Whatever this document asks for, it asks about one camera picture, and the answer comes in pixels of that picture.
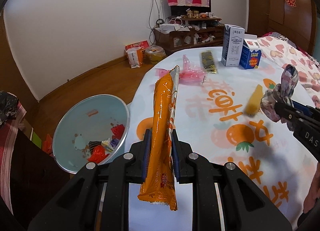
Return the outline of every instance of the table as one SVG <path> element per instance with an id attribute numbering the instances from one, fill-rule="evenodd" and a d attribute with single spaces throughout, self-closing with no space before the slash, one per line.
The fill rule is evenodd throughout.
<path id="1" fill-rule="evenodd" d="M 153 92 L 159 77 L 156 68 L 172 69 L 179 65 L 182 56 L 200 64 L 200 52 L 211 50 L 221 59 L 222 47 L 181 50 L 158 63 L 147 72 L 131 103 L 129 133 L 125 150 L 138 142 L 136 129 L 140 121 L 153 116 Z M 235 162 L 278 206 L 289 219 L 293 228 L 302 212 L 316 160 L 290 132 L 286 124 L 274 123 L 263 113 L 254 118 L 242 111 L 257 84 L 263 91 L 273 83 L 280 82 L 283 69 L 261 58 L 258 69 L 244 70 L 240 67 L 225 67 L 217 62 L 218 73 L 207 75 L 206 82 L 198 86 L 179 84 L 175 126 L 179 140 L 190 143 L 194 152 L 209 161 L 224 164 Z M 228 99 L 228 109 L 219 110 L 218 93 Z M 298 83 L 293 100 L 314 106 L 305 89 Z M 237 149 L 239 143 L 244 147 Z M 192 229 L 192 185 L 175 184 L 178 210 L 170 211 L 166 205 L 154 205 L 139 201 L 140 185 L 130 184 L 129 229 L 132 231 Z"/>

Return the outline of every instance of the wooden door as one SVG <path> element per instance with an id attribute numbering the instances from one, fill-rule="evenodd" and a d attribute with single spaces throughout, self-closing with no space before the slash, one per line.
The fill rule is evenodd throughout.
<path id="1" fill-rule="evenodd" d="M 312 54 L 316 8 L 312 0 L 270 0 L 269 31 L 279 32 Z"/>
<path id="2" fill-rule="evenodd" d="M 249 0 L 248 34 L 258 37 L 268 32 L 270 0 Z"/>

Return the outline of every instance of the orange snack package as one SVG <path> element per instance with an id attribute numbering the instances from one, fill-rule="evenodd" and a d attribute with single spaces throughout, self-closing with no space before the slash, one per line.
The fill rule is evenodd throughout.
<path id="1" fill-rule="evenodd" d="M 171 160 L 179 66 L 156 82 L 153 96 L 153 126 L 148 172 L 138 199 L 155 204 L 168 204 L 177 210 Z"/>

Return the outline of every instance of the blue bowl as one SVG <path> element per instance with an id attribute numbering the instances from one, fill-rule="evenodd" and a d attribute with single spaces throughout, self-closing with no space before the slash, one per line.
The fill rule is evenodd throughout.
<path id="1" fill-rule="evenodd" d="M 111 128 L 123 124 L 124 134 L 117 147 L 99 164 L 111 162 L 124 153 L 129 119 L 127 105 L 113 95 L 92 96 L 74 105 L 63 116 L 53 136 L 52 150 L 57 164 L 66 172 L 77 173 L 88 162 L 90 151 L 85 146 L 89 141 L 111 140 Z"/>

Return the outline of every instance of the metal screw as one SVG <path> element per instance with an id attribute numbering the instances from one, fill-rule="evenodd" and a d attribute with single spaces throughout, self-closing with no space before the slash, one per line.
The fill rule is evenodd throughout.
<path id="1" fill-rule="evenodd" d="M 93 163 L 93 162 L 87 163 L 87 165 L 86 165 L 86 168 L 87 168 L 88 170 L 92 170 L 92 169 L 94 169 L 95 167 L 96 167 L 96 164 Z"/>
<path id="2" fill-rule="evenodd" d="M 236 168 L 235 164 L 234 163 L 227 163 L 226 167 L 229 169 L 229 170 L 234 170 Z"/>
<path id="3" fill-rule="evenodd" d="M 130 160 L 133 158 L 133 154 L 132 153 L 126 153 L 123 155 L 123 158 L 126 160 Z"/>
<path id="4" fill-rule="evenodd" d="M 189 158 L 190 159 L 192 159 L 192 160 L 195 160 L 195 159 L 198 159 L 198 154 L 196 154 L 196 153 L 191 153 L 191 154 L 189 154 Z"/>

